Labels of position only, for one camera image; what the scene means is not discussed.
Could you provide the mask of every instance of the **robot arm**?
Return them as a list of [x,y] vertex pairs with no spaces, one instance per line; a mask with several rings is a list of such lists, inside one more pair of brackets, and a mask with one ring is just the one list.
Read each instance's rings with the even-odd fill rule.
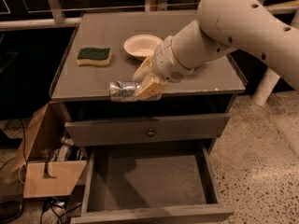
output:
[[135,72],[135,96],[162,92],[202,63],[242,49],[299,91],[299,30],[281,22],[257,0],[201,0],[197,20],[169,36]]

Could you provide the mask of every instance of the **open cardboard box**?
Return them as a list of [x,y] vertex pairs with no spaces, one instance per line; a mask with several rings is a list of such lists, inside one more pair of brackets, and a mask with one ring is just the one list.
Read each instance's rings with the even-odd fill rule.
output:
[[86,161],[51,161],[46,170],[40,150],[55,150],[64,135],[64,116],[58,103],[48,103],[37,110],[17,151],[11,172],[28,162],[24,198],[70,195],[79,180],[84,179]]

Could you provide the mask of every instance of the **concrete floor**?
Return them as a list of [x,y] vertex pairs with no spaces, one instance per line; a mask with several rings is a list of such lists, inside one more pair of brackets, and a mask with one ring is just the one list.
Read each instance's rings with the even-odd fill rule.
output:
[[[13,121],[0,122],[8,135],[21,135]],[[239,96],[232,117],[210,154],[222,200],[235,214],[222,224],[299,223],[299,94],[272,94],[264,107]],[[15,150],[1,149],[0,160]],[[18,174],[0,172],[0,202],[21,199]],[[39,223],[41,201],[24,200],[23,214],[11,223]],[[43,223],[54,223],[49,212]]]

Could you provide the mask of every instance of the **wire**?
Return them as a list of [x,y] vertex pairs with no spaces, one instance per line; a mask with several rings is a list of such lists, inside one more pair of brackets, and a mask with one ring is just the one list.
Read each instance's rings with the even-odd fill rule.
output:
[[68,214],[68,213],[71,213],[71,212],[75,211],[77,208],[79,208],[81,206],[82,206],[82,204],[79,204],[78,206],[75,206],[74,208],[72,208],[72,209],[68,210],[67,212],[65,212],[65,215]]
[[[60,202],[57,198],[55,197],[52,197],[54,200],[56,200],[58,203]],[[65,209],[64,207],[62,206],[63,210],[64,210],[64,221],[66,220],[66,212],[65,212]]]
[[2,167],[0,168],[0,171],[10,162],[13,161],[14,159],[11,159],[9,161],[1,161],[3,163]]
[[60,224],[63,224],[63,222],[61,221],[60,217],[59,217],[58,214],[55,212],[55,210],[54,210],[52,204],[49,203],[49,205],[50,205],[50,209],[52,210],[52,212],[53,212],[53,213],[55,214],[55,216],[58,218],[59,223],[60,223]]
[[24,124],[23,124],[23,122],[22,122],[22,120],[21,120],[21,118],[20,118],[20,112],[19,112],[19,109],[18,109],[18,106],[17,106],[17,103],[16,103],[15,96],[14,96],[14,94],[13,94],[12,85],[11,85],[10,79],[9,79],[9,77],[8,77],[8,74],[7,74],[7,69],[5,68],[5,64],[4,64],[4,62],[3,62],[3,60],[2,60],[1,57],[0,57],[0,62],[1,62],[1,64],[2,64],[2,66],[3,66],[3,68],[4,68],[4,73],[5,73],[6,77],[7,77],[7,82],[8,82],[8,85],[9,85],[9,87],[10,87],[10,90],[11,90],[11,98],[12,98],[13,105],[14,105],[14,107],[15,107],[15,109],[16,109],[17,115],[18,115],[18,117],[19,117],[19,121],[21,122],[22,134],[23,134],[23,141],[24,141],[24,142],[23,142],[24,145],[23,145],[22,154],[23,154],[23,157],[24,157],[26,166],[27,166],[28,163],[27,163],[27,158],[26,158],[26,154],[25,154],[25,149],[26,149],[26,136],[25,136],[25,128],[24,128]]
[[23,184],[25,184],[24,181],[21,180],[21,168],[19,169],[19,180],[20,180]]
[[43,223],[43,215],[46,212],[48,202],[49,202],[49,199],[46,199],[45,202],[43,203],[43,206],[41,208],[41,215],[40,215],[40,219],[39,219],[39,224]]
[[53,218],[52,221],[50,222],[51,224],[56,224],[57,217]]

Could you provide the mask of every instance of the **cabinet top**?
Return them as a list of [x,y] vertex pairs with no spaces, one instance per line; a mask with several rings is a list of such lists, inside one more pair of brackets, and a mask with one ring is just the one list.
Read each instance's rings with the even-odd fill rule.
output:
[[[149,34],[165,39],[196,18],[195,10],[122,12],[84,14],[65,61],[52,83],[53,101],[108,100],[109,83],[131,81],[141,64],[123,48],[133,35]],[[110,47],[109,66],[77,66],[76,59],[84,47]],[[180,83],[170,83],[163,96],[240,93],[244,83],[238,68],[227,57],[201,65],[192,76]]]

